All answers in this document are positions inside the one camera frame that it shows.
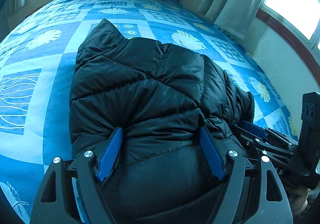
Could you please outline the person's right hand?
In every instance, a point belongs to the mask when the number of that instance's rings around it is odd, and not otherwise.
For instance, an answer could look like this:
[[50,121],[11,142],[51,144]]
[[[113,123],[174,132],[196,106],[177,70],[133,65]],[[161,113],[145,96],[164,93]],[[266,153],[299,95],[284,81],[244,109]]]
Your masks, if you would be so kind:
[[293,216],[298,216],[308,205],[310,189],[306,187],[300,187],[298,189],[286,187],[285,190],[289,199],[292,214]]

